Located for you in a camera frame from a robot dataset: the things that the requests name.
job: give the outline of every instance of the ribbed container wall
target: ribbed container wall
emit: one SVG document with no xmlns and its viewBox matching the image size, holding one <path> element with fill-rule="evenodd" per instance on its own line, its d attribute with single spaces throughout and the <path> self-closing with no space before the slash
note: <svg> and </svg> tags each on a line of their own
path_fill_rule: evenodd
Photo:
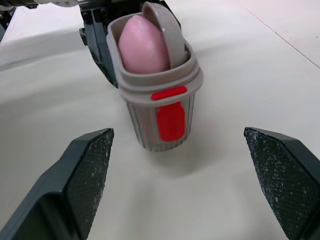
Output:
<svg viewBox="0 0 320 240">
<path fill-rule="evenodd" d="M 185 114 L 184 136 L 178 140 L 166 142 L 161 140 L 158 131 L 157 113 L 158 107 L 136 106 L 127 103 L 131 116 L 133 127 L 139 143 L 147 150 L 153 152 L 162 152 L 173 149 L 181 145 L 188 137 L 191 131 L 191 123 L 194 109 L 195 95 L 181 101 L 181 106 Z"/>
</svg>

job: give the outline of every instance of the white surface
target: white surface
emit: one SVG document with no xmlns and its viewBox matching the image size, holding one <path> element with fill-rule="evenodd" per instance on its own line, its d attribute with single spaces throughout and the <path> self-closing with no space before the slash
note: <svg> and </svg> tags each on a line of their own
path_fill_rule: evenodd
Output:
<svg viewBox="0 0 320 240">
<path fill-rule="evenodd" d="M 320 156 L 319 69 L 237 2 L 168 4 L 205 75 L 191 135 L 168 152 L 139 145 L 125 103 L 77 27 L 57 37 L 72 42 L 64 46 L 69 51 L 48 51 L 53 45 L 41 37 L 28 48 L 0 48 L 0 228 L 72 139 L 111 127 L 106 188 L 89 240 L 287 239 L 260 189 L 243 131 L 281 132 Z M 44 58 L 46 51 L 53 56 Z"/>
<path fill-rule="evenodd" d="M 21 6 L 15 10 L 1 45 L 36 35 L 83 27 L 79 6 L 60 7 L 52 3 L 39 5 L 36 9 Z"/>
</svg>

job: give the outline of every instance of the gray plastic container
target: gray plastic container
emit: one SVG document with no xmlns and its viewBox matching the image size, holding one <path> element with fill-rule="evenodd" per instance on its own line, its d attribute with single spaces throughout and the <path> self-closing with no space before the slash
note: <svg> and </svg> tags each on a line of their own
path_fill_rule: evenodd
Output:
<svg viewBox="0 0 320 240">
<path fill-rule="evenodd" d="M 162 30 L 169 51 L 170 70 L 134 74 L 124 68 L 118 41 L 127 21 L 136 15 L 144 16 Z M 143 6 L 143 13 L 123 16 L 111 22 L 106 36 L 119 91 L 127 103 L 137 139 L 144 148 L 154 152 L 173 149 L 187 139 L 191 131 L 195 93 L 204 81 L 191 46 L 174 24 L 179 26 L 169 10 L 148 2 Z M 179 38 L 184 43 L 183 52 L 179 51 Z"/>
</svg>

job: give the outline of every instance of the red latch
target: red latch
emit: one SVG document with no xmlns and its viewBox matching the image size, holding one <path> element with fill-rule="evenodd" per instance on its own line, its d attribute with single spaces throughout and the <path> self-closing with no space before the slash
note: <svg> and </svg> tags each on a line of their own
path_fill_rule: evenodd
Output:
<svg viewBox="0 0 320 240">
<path fill-rule="evenodd" d="M 164 142 L 172 142 L 185 135 L 185 110 L 181 102 L 159 107 L 156 115 L 160 138 Z"/>
</svg>

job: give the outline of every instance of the container lid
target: container lid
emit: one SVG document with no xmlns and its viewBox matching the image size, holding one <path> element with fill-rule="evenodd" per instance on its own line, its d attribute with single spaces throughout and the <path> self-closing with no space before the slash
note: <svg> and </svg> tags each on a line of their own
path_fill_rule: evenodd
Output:
<svg viewBox="0 0 320 240">
<path fill-rule="evenodd" d="M 170 68 L 174 69 L 184 64 L 187 60 L 185 39 L 176 18 L 169 9 L 158 3 L 145 2 L 142 6 L 142 14 L 163 33 Z"/>
</svg>

